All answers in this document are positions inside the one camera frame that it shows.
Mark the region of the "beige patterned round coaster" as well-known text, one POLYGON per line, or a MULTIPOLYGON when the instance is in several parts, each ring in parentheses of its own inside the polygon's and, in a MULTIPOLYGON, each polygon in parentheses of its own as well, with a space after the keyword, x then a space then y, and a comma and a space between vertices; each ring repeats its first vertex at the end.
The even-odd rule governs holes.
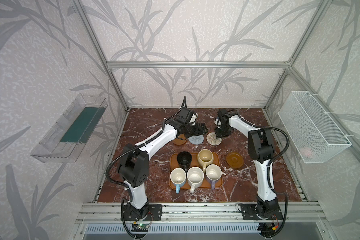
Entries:
POLYGON ((211 132, 207 135, 207 142, 212 146, 218 146, 222 143, 222 139, 216 136, 216 133, 211 132))

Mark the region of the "grey round felt coaster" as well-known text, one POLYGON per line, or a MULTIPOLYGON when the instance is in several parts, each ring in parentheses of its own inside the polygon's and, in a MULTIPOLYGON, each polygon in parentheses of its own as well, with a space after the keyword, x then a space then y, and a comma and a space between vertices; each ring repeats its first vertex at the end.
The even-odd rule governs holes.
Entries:
POLYGON ((193 137, 189 137, 188 140, 193 145, 200 145, 204 141, 204 136, 203 135, 193 136, 193 137))

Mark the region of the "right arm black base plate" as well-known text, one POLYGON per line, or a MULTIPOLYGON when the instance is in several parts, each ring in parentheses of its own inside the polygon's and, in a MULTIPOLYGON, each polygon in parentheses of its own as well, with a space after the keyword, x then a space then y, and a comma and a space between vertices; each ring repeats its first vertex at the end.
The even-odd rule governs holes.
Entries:
POLYGON ((260 204, 238 204, 238 210, 243 220, 283 220, 283 211, 279 206, 266 206, 260 204))

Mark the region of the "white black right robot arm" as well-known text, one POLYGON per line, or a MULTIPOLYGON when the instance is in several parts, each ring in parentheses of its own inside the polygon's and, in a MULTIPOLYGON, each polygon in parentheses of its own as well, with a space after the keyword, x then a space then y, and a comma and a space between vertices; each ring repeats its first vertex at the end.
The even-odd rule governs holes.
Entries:
POLYGON ((273 191, 273 176, 270 170, 271 159, 275 153, 271 131, 247 121, 237 111, 229 112, 226 109, 218 110, 215 124, 217 138, 228 137, 234 130, 238 130, 248 138, 248 154, 254 161, 257 173, 258 205, 268 207, 277 204, 277 194, 273 191))

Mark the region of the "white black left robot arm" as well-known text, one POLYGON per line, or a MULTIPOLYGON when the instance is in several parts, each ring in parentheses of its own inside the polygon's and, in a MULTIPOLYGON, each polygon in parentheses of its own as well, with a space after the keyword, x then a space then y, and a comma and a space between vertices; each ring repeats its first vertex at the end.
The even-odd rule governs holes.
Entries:
POLYGON ((205 135, 208 129, 205 123, 184 124, 174 127, 165 124, 156 133, 135 145, 128 144, 119 160, 118 173, 123 178, 129 193, 130 205, 141 210, 148 204, 145 182, 149 176, 150 159, 167 143, 184 134, 186 138, 205 135))

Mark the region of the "amber brown round coaster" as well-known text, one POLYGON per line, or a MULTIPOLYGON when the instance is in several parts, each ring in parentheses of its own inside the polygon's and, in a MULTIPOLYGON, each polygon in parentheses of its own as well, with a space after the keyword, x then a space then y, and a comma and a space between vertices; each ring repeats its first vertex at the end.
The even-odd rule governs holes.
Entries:
POLYGON ((237 152, 228 153, 226 161, 228 165, 233 169, 239 169, 244 165, 243 157, 237 152))

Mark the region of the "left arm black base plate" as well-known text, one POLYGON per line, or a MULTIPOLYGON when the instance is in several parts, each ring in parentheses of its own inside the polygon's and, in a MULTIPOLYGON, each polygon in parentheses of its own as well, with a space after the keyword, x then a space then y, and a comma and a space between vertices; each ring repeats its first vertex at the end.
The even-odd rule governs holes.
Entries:
POLYGON ((122 205, 121 220, 124 221, 160 221, 163 206, 146 204, 142 209, 136 209, 130 203, 122 205))

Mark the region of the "black mug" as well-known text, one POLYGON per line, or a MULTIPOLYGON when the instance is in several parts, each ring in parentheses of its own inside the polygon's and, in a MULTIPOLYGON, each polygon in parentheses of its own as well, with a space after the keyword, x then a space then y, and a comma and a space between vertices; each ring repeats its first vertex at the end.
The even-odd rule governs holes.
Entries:
POLYGON ((192 155, 189 152, 180 152, 177 155, 177 162, 180 168, 187 172, 192 163, 192 155))

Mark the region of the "brown wooden round coaster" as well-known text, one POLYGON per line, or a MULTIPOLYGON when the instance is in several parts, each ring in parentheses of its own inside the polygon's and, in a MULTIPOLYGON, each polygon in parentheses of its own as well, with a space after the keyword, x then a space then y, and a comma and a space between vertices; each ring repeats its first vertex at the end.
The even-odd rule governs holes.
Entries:
POLYGON ((176 139, 174 139, 172 142, 174 145, 181 146, 187 142, 187 138, 185 137, 184 134, 181 134, 176 139))

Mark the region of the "cream yellow mug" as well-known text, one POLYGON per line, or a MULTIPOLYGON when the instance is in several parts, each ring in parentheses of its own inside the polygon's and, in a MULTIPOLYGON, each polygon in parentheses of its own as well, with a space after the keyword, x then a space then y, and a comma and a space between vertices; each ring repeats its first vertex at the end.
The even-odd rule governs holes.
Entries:
POLYGON ((203 172, 205 173, 207 167, 213 163, 214 155, 210 150, 203 149, 199 151, 197 155, 197 159, 200 167, 203 169, 203 172))

